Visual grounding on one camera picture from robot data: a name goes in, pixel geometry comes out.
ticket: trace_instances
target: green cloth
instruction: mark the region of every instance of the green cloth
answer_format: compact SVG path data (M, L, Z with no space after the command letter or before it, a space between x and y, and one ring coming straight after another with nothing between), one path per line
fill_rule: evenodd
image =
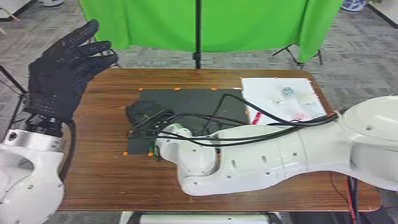
M301 47L317 55L343 0L203 0L203 52ZM80 0L98 40L196 51L196 0Z

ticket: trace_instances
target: metal stand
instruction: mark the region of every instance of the metal stand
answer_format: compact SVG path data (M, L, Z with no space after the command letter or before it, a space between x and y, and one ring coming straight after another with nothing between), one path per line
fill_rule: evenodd
M6 70L2 65L0 65L0 72L4 73L4 76L8 77L13 85L16 86L16 89L20 90L20 94L18 94L20 95L20 99L18 99L16 108L15 108L13 117L11 117L9 126L8 126L8 130L9 130L11 126L13 126L13 122L16 120L16 114L20 112L20 107L22 107L22 103L24 103L24 99L25 99L29 91L24 89L22 84L18 83L18 81L16 81L13 75L9 74L9 71Z
M196 69L203 68L203 0L196 0L196 53L192 54L196 60Z
M297 64L297 66L301 66L301 70L304 69L304 65L306 65L306 63L303 63L303 62L299 62L299 60L297 60L297 58L295 58L295 55L294 55L294 53L292 53L292 51L290 51L290 47L292 47L292 45L294 44L290 44L274 54L272 54L272 56L276 56L283 51L288 51L288 53L290 53L290 56L292 56L292 58L294 58L294 61L295 61L295 64ZM322 51L319 50L319 53L317 53L317 55L315 55L315 57L319 57L319 59L320 59L320 65L324 65L324 56L322 56Z

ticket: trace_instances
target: black cable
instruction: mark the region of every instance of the black cable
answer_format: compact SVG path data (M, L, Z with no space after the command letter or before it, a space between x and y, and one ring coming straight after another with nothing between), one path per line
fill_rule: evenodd
M178 114L178 115L175 115L173 117L171 117L171 119L169 119L169 123L175 123L180 119L184 119L185 117L196 117L196 118L201 118L201 119L205 119L205 120L208 120L210 119L210 115L201 115L201 114ZM215 122L217 124L223 124L223 125L228 125L228 126L233 126L233 127L237 127L239 125L237 124L246 124L247 125L247 123L244 122L244 121L239 121L239 120L233 120L231 122L235 122L237 124L231 124L231 123L226 123L226 122L223 122L223 121L219 121L219 120L214 120L212 122Z
M72 168L72 160L73 160L73 156L75 156L75 149L77 149L77 124L75 121L66 121L64 122L70 128L70 132L72 132L72 145L70 145L70 152L68 152L68 157L66 157L66 161L64 161L64 166L59 172L59 177L61 177L61 181L64 182L66 180L66 176L68 176L68 171Z
M235 122L237 124L242 124L242 125L247 125L249 123L246 121L240 121L233 118L228 118L228 117L221 117L221 116L214 116L214 115L207 115L207 114L191 114L191 113L184 113L184 114L176 114L175 117L178 116L198 116L198 117L207 117L207 118L217 118L221 120L226 120L226 121L231 121Z
M342 193L342 191L340 191L340 189L338 189L338 187L336 187L336 184L335 184L333 172L329 172L329 179L331 179L331 184L333 184L335 191L338 192L338 194L340 194L340 196L342 196L342 198L345 199L345 202L347 202L347 204L349 204L349 199L347 199L347 197L345 197L345 195L343 195L343 193ZM372 224L370 218L367 217L365 213L359 212L359 216L363 217L367 223Z
M281 124L285 124L288 126L294 126L294 127L313 127L313 126L320 126L320 125L327 124L329 122L333 122L335 119L338 118L338 114L335 114L333 116L329 116L320 121L313 121L313 122L290 122L283 118L279 118L274 114L271 114L246 99L242 99L239 96L235 96L231 94L224 94L223 95L223 98L221 98L221 101L219 101L219 104L217 104L217 107L215 107L215 111L214 111L214 114L212 114L212 118L210 118L210 120L208 120L208 122L205 124L205 128L210 125L214 116L217 115L217 112L221 110L221 106L223 106L223 103L224 103L224 100L226 100L226 97L228 96L233 97L256 111L260 111L263 113L263 115L267 117L271 117Z
M361 216L359 216L359 200L358 200L358 179L349 177L349 194L351 194L351 201L352 201L352 210L356 214L356 224L361 224Z
M182 136L182 135L178 135L178 134L175 134L168 131L160 131L160 130L155 130L155 129L139 129L139 130L157 132L157 133L164 133L164 134L173 135L176 137L171 137L171 136L136 136L134 138L139 138L139 139L166 138L166 139L187 140L192 143L196 143L198 145L207 146L207 147L230 147L230 146L253 144L256 142L262 142L262 141L267 141L274 138L279 138L281 136L285 136L290 133L294 133L295 131L299 131L301 128L292 127L288 129L285 129L283 131L274 132L272 134L253 136L253 137L247 137L247 138L228 138L228 139L223 139L223 138L189 138L189 137L185 137L185 136ZM208 140L208 141L221 141L221 142L223 141L244 141L244 142L237 142L237 143L231 143L231 144L207 144L207 143L198 142L196 140Z

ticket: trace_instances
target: wooden table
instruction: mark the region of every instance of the wooden table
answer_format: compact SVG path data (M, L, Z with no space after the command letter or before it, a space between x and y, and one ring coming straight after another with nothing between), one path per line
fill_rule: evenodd
M116 211L347 211L345 176L319 172L265 190L192 197L180 190L176 167L144 155L125 156L130 123L125 107L139 88L235 88L242 77L308 78L304 71L112 69L95 79L77 113L79 144L66 181L63 210ZM322 104L327 100L313 81ZM359 185L359 209L381 208L375 188Z

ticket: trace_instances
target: finger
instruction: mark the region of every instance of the finger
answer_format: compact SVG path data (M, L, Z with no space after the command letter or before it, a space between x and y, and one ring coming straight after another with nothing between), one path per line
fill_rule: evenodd
M91 20L86 25L63 38L64 47L79 47L84 44L84 42L93 38L98 32L98 27L98 21Z
M118 63L118 60L120 60L120 57L116 54L89 58L91 78L95 78L95 76L107 70L111 65Z
M111 41L102 41L102 42L96 42L96 43L91 43L91 44L86 44L80 48L79 48L79 51L80 51L80 54L84 56L93 56L96 55L98 53L102 53L104 51L107 51L111 49Z

